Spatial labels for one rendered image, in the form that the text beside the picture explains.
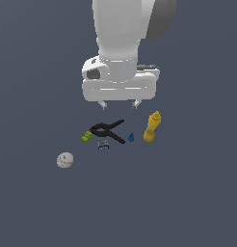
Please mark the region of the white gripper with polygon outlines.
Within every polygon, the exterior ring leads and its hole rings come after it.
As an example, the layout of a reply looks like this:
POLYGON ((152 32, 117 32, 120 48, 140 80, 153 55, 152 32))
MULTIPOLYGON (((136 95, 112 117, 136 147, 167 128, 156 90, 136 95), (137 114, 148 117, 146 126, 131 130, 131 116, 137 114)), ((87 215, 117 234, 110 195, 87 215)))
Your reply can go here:
POLYGON ((85 79, 82 84, 83 95, 87 101, 98 101, 103 110, 108 110, 108 104, 103 100, 128 100, 132 109, 137 109, 142 99, 152 99, 156 93, 156 81, 160 70, 153 65, 137 66, 135 76, 124 83, 112 83, 107 80, 85 79))

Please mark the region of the black spring clamp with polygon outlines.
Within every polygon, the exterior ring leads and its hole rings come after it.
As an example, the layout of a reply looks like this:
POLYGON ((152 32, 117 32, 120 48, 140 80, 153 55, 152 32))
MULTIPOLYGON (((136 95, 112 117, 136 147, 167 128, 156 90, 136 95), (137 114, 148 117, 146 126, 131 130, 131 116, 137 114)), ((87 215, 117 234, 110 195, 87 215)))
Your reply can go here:
POLYGON ((123 123, 123 120, 118 120, 114 123, 106 123, 106 124, 105 123, 97 123, 90 128, 90 132, 97 137, 109 136, 109 137, 115 139, 116 141, 118 141, 119 143, 124 144, 125 141, 121 137, 117 136, 117 134, 115 134, 112 131, 113 128, 115 128, 116 126, 118 126, 122 123, 123 123))

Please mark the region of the yellow mustard bottle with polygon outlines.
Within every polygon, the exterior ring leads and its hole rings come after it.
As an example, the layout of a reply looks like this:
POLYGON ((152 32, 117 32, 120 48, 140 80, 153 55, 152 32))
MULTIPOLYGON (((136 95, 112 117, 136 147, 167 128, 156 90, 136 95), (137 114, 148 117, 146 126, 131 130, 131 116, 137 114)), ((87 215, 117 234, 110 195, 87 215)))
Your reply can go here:
POLYGON ((148 118, 147 128, 144 133, 144 140, 151 142, 155 137, 155 132, 158 125, 161 123, 161 115, 158 111, 151 114, 148 118))

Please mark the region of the green toy block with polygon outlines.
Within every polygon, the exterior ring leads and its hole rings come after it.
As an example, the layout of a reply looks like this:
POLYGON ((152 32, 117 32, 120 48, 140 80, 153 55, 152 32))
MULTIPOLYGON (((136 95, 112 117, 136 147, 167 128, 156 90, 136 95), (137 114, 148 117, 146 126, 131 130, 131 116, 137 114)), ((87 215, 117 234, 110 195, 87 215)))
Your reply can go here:
POLYGON ((86 133, 82 137, 82 141, 87 143, 91 137, 92 137, 92 133, 90 131, 86 131, 86 133))

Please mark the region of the white baseball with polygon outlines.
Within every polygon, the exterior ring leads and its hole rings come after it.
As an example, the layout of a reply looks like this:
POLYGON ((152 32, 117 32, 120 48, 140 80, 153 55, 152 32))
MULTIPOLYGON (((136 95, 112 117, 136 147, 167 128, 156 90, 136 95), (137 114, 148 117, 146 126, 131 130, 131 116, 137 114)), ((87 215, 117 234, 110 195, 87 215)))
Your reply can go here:
POLYGON ((60 168, 69 168, 73 164, 73 155, 70 152, 62 152, 57 157, 57 165, 60 168))

